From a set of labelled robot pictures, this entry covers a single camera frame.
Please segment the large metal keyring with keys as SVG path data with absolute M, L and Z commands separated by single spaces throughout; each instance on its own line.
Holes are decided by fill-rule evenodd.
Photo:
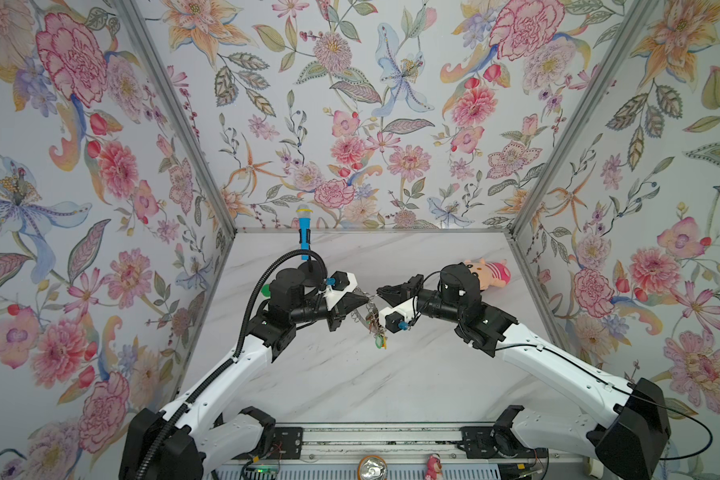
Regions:
M 374 345 L 379 350 L 387 349 L 387 333 L 380 322 L 379 309 L 375 303 L 377 296 L 364 292 L 368 296 L 368 302 L 355 309 L 351 316 L 356 323 L 362 324 L 374 340 Z

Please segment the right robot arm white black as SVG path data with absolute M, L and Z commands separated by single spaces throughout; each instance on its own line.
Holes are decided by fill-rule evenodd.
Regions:
M 525 449 L 548 448 L 595 458 L 621 479 L 650 479 L 671 436 L 663 391 L 598 369 L 556 347 L 511 314 L 485 303 L 479 280 L 464 264 L 440 270 L 435 289 L 418 274 L 377 289 L 387 303 L 379 315 L 391 333 L 429 318 L 454 323 L 469 346 L 522 369 L 563 395 L 578 414 L 544 414 L 509 407 L 497 424 Z

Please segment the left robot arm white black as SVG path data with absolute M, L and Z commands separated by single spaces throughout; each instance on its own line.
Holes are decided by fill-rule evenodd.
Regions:
M 244 343 L 185 393 L 159 411 L 142 410 L 131 422 L 119 476 L 122 479 L 203 479 L 236 458 L 256 459 L 272 448 L 275 419 L 246 407 L 225 419 L 242 387 L 269 367 L 300 327 L 325 322 L 336 330 L 367 304 L 354 274 L 342 271 L 310 286 L 304 273 L 285 269 L 269 284 L 243 330 Z

